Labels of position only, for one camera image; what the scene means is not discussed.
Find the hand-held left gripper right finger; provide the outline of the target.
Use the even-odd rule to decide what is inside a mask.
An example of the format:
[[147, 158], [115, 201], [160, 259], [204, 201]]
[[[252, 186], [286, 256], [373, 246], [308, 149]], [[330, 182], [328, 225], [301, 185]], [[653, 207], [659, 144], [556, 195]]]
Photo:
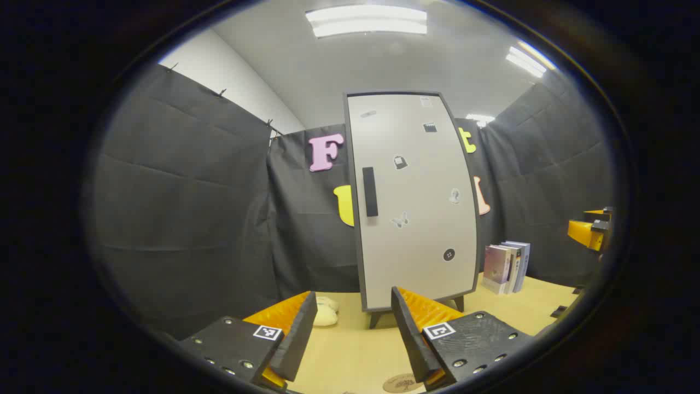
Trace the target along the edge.
[[489, 312], [465, 314], [401, 287], [390, 301], [413, 377], [428, 392], [470, 384], [534, 340]]

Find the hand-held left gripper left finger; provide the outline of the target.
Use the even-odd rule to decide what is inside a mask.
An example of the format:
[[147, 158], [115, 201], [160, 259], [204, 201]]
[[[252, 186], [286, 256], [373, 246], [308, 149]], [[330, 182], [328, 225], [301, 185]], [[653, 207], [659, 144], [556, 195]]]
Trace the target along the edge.
[[243, 319], [220, 317], [180, 347], [221, 374], [284, 392], [296, 379], [316, 316], [317, 295], [307, 291]]

